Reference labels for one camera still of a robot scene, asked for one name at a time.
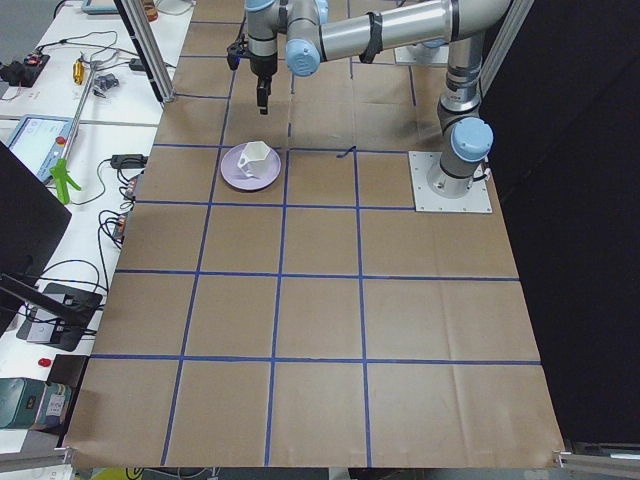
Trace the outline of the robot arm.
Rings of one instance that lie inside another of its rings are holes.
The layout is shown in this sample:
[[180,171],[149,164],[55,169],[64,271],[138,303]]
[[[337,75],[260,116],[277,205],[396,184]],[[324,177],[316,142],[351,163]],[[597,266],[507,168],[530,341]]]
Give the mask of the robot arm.
[[286,38],[285,60],[298,77],[311,76],[323,62],[358,57],[370,64],[397,47],[448,45],[445,89],[437,108],[442,152],[425,180],[436,195],[459,199],[481,181],[476,171],[494,141],[490,125],[479,116],[482,51],[485,31],[508,8],[506,1],[425,1],[331,22],[325,1],[247,1],[246,30],[228,47],[228,63],[235,69],[240,59],[248,59],[257,78],[257,107],[267,114],[279,36]]

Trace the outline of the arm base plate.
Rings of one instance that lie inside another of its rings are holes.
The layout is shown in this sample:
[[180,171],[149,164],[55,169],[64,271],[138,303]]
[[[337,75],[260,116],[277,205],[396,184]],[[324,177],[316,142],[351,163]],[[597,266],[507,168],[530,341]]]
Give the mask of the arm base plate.
[[426,47],[422,44],[407,45],[394,49],[398,65],[422,65],[445,67],[448,63],[449,46]]
[[440,157],[440,152],[408,152],[415,210],[491,214],[488,179],[482,166],[469,178],[455,179],[441,168]]

